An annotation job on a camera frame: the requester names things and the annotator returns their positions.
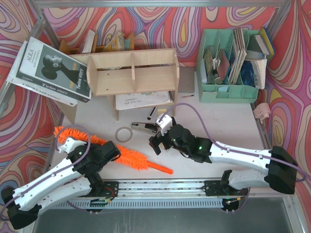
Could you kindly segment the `orange chenille duster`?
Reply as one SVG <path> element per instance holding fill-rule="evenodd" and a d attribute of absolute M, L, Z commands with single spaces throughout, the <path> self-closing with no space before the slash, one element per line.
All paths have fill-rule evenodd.
<path fill-rule="evenodd" d="M 66 128 L 63 132 L 60 133 L 57 140 L 59 143 L 64 143 L 68 137 L 72 137 L 76 140 L 82 140 L 85 142 L 87 142 L 88 140 L 86 133 L 73 128 Z M 173 174 L 173 170 L 171 170 L 170 168 L 148 161 L 148 158 L 138 151 L 128 149 L 121 145 L 117 145 L 117 147 L 121 152 L 121 157 L 115 161 L 116 163 L 129 166 L 138 171 L 153 168 L 169 175 Z"/>

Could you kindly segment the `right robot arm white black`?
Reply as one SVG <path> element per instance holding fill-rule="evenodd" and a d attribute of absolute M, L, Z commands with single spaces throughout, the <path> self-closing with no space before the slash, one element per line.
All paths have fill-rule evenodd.
<path fill-rule="evenodd" d="M 175 149 L 198 163 L 244 167 L 241 171 L 224 171 L 220 187 L 226 194 L 249 187 L 270 187 L 283 194 L 295 192 L 297 162 L 282 147 L 274 146 L 271 150 L 230 147 L 194 136 L 180 124 L 172 126 L 165 134 L 158 132 L 149 138 L 149 145 L 156 154 L 161 153 L 160 144 L 165 150 Z"/>

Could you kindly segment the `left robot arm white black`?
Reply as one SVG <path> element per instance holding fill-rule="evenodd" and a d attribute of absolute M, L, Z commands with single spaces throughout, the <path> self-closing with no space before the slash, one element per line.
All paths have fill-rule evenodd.
<path fill-rule="evenodd" d="M 57 166 L 22 187 L 1 191 L 15 230 L 27 227 L 60 203 L 76 197 L 102 197 L 109 190 L 99 172 L 121 156 L 112 141 L 100 145 L 68 138 L 58 150 L 67 156 Z"/>

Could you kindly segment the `wooden bookshelf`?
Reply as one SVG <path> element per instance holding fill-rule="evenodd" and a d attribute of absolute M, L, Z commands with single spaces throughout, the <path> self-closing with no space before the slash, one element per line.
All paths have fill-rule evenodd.
<path fill-rule="evenodd" d="M 95 97 L 106 96 L 116 120 L 116 96 L 170 91 L 177 102 L 179 61 L 176 50 L 151 49 L 89 54 L 72 58 L 87 65 L 87 83 Z"/>

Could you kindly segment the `silver black stapler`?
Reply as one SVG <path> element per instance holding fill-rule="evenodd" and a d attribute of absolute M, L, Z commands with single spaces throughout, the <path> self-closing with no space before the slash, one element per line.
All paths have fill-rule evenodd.
<path fill-rule="evenodd" d="M 131 130 L 154 135 L 158 131 L 158 127 L 154 123 L 132 122 Z"/>

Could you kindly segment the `black white marker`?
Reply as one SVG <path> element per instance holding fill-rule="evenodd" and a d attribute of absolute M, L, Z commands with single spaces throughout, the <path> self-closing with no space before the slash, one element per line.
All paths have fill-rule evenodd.
<path fill-rule="evenodd" d="M 152 107 L 151 108 L 151 110 L 150 110 L 150 112 L 149 112 L 149 114 L 147 116 L 147 120 L 151 120 L 152 119 L 152 117 L 154 116 L 156 110 L 157 110 L 157 107 Z"/>

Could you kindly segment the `yellow sticky notes pad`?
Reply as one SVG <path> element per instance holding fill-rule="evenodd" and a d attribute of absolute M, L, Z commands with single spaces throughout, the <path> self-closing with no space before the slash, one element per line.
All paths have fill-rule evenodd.
<path fill-rule="evenodd" d="M 157 109 L 158 116 L 160 116 L 161 114 L 164 114 L 166 111 L 167 111 L 166 108 L 158 108 Z"/>

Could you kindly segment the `masking tape roll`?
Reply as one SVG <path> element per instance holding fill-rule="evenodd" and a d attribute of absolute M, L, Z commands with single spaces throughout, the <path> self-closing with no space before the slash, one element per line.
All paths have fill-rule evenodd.
<path fill-rule="evenodd" d="M 119 137 L 119 134 L 121 131 L 128 131 L 129 132 L 128 137 L 124 140 Z M 126 143 L 126 142 L 130 141 L 132 139 L 132 137 L 133 137 L 133 131 L 129 127 L 120 127 L 115 132 L 115 139 L 120 143 Z"/>

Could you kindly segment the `spiral notebook under shelf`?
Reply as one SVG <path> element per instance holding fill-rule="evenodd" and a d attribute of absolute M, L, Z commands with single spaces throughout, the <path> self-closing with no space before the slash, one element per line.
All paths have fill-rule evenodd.
<path fill-rule="evenodd" d="M 173 102 L 171 91 L 116 95 L 116 109 L 126 110 Z"/>

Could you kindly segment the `pink pig figurine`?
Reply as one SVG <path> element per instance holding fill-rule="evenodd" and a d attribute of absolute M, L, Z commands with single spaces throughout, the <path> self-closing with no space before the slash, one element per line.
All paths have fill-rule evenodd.
<path fill-rule="evenodd" d="M 260 103 L 254 110 L 253 114 L 256 119 L 262 124 L 266 118 L 270 116 L 271 109 L 268 103 Z"/>

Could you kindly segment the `mint green desk organizer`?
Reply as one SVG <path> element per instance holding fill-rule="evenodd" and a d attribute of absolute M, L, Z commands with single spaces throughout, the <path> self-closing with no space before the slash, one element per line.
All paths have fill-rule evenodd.
<path fill-rule="evenodd" d="M 223 50 L 227 58 L 233 54 L 234 30 L 233 29 L 204 29 L 196 59 L 196 77 L 198 83 L 199 101 L 204 103 L 254 103 L 259 90 L 255 87 L 244 85 L 241 77 L 236 84 L 230 84 L 228 78 L 221 84 L 214 79 L 204 84 L 205 72 L 204 56 L 207 51 Z"/>

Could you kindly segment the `red booklet in organizer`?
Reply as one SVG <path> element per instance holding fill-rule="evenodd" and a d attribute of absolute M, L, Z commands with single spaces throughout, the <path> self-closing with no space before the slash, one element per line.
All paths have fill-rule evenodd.
<path fill-rule="evenodd" d="M 230 71 L 230 63 L 225 50 L 221 50 L 219 64 L 217 66 L 217 82 L 222 82 L 228 76 Z"/>

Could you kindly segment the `black white Twins story book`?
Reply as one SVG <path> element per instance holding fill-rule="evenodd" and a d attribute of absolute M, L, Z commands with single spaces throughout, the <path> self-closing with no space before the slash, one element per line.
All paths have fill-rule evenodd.
<path fill-rule="evenodd" d="M 17 77 L 61 95 L 88 102 L 91 90 L 87 65 L 30 37 L 26 42 Z"/>

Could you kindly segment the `blue yellow book in organizer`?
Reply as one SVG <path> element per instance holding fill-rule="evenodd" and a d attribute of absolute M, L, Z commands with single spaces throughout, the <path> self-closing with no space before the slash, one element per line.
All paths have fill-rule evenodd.
<path fill-rule="evenodd" d="M 264 27 L 259 30 L 258 34 L 254 35 L 254 40 L 258 44 L 258 47 L 263 54 L 269 56 L 275 55 L 275 47 L 269 37 L 267 30 Z"/>

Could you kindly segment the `aluminium mounting rail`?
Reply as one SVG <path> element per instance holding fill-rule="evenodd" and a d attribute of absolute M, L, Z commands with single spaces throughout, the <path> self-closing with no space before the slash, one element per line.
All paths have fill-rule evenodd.
<path fill-rule="evenodd" d="M 43 199 L 56 202 L 76 198 L 194 199 L 246 195 L 246 191 L 224 193 L 219 187 L 219 179 L 103 180 L 103 183 L 104 187 L 95 194 L 91 191 L 88 179 L 81 177 L 50 191 Z"/>

